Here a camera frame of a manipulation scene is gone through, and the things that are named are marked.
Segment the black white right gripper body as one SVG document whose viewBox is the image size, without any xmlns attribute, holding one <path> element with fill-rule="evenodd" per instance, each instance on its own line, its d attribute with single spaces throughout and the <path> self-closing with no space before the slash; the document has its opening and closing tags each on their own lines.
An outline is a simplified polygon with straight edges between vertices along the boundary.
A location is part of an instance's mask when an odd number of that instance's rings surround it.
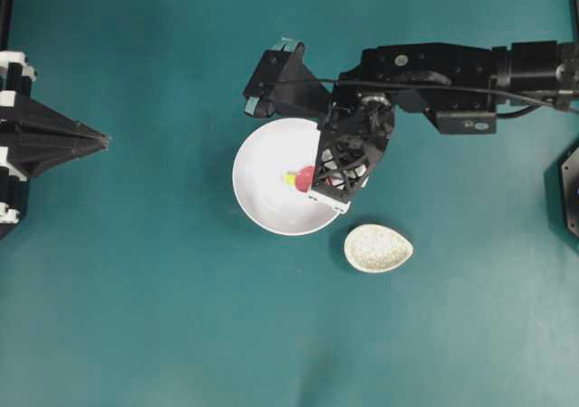
<svg viewBox="0 0 579 407">
<path fill-rule="evenodd" d="M 356 94 L 351 105 L 333 103 L 318 124 L 308 198 L 337 213 L 347 212 L 383 158 L 394 123 L 393 106 L 383 93 Z"/>
</svg>

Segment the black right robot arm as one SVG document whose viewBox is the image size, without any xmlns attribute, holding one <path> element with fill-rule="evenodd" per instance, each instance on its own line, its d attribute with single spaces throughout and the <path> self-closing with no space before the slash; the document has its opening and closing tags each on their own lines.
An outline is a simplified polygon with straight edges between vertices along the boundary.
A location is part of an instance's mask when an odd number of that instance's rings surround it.
<svg viewBox="0 0 579 407">
<path fill-rule="evenodd" d="M 577 43 L 366 49 L 333 83 L 308 197 L 346 212 L 384 157 L 397 109 L 423 114 L 443 135 L 493 134 L 500 119 L 568 111 L 577 97 Z"/>
</svg>

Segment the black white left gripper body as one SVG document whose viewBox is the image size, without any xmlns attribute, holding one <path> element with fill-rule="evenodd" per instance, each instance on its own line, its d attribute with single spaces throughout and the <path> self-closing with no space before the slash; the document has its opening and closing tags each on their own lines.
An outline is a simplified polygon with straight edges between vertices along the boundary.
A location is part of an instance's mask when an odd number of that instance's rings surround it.
<svg viewBox="0 0 579 407">
<path fill-rule="evenodd" d="M 17 95 L 28 98 L 36 71 L 23 52 L 1 51 L 1 239 L 12 232 L 27 215 L 29 177 L 15 161 L 17 135 L 22 128 L 14 120 Z"/>
</svg>

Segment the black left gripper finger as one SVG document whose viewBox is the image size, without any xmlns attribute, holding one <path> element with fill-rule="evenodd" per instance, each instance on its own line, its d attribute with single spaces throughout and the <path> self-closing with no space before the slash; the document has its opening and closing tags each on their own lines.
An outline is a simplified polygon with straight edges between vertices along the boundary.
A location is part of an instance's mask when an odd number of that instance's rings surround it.
<svg viewBox="0 0 579 407">
<path fill-rule="evenodd" d="M 2 140 L 1 183 L 26 182 L 47 170 L 108 148 L 107 140 Z"/>
<path fill-rule="evenodd" d="M 76 137 L 97 141 L 103 147 L 109 145 L 105 134 L 28 97 L 15 97 L 12 106 L 2 104 L 1 120 L 30 134 Z"/>
</svg>

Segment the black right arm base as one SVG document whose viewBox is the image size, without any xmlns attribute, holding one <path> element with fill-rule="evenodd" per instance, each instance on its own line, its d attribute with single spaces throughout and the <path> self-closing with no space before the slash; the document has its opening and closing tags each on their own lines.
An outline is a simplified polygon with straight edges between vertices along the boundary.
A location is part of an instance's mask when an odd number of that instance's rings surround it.
<svg viewBox="0 0 579 407">
<path fill-rule="evenodd" d="M 549 228 L 578 251 L 578 138 L 544 172 L 544 188 Z"/>
</svg>

